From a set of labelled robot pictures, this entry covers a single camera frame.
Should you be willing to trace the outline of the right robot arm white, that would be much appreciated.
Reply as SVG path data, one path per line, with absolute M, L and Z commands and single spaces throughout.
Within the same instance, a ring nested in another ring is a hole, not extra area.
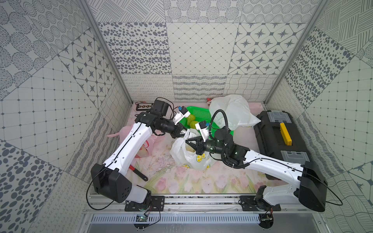
M 213 136 L 211 128 L 206 127 L 204 121 L 196 127 L 201 135 L 186 140 L 196 154 L 219 154 L 221 161 L 230 168 L 260 171 L 287 183 L 272 188 L 261 186 L 254 199 L 254 205 L 258 209 L 271 210 L 280 204 L 300 203 L 313 211 L 325 211 L 328 184 L 312 162 L 298 164 L 282 161 L 238 145 L 233 141 L 228 124 L 217 130 Z

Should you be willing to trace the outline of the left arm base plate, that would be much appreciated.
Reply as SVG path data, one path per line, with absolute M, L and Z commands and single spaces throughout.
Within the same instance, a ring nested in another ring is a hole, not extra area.
M 144 202 L 136 203 L 133 201 L 126 201 L 125 212 L 145 212 L 149 211 L 159 211 L 164 210 L 165 196 L 148 196 Z

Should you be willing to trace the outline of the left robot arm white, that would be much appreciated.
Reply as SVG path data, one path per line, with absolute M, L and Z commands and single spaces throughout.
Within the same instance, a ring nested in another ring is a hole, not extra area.
M 132 184 L 125 175 L 142 145 L 156 131 L 168 133 L 172 138 L 185 135 L 186 128 L 180 121 L 190 116 L 190 112 L 184 106 L 178 107 L 174 118 L 167 119 L 165 115 L 169 106 L 164 101 L 155 100 L 151 109 L 137 115 L 131 131 L 115 152 L 103 164 L 92 167 L 91 184 L 98 194 L 117 203 L 129 201 L 150 205 L 151 192 Z

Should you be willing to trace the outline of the white lemon-print plastic bag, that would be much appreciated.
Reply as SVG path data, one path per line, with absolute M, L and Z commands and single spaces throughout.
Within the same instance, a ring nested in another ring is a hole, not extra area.
M 202 155 L 197 155 L 196 150 L 186 143 L 187 139 L 197 136 L 200 136 L 197 130 L 187 129 L 184 137 L 175 140 L 170 154 L 177 166 L 204 171 L 214 165 L 216 161 L 213 160 L 209 154 L 203 153 Z

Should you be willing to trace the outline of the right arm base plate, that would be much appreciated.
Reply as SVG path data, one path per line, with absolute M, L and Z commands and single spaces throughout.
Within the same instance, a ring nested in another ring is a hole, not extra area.
M 271 205 L 255 196 L 240 196 L 239 205 L 243 211 L 281 211 L 280 204 Z

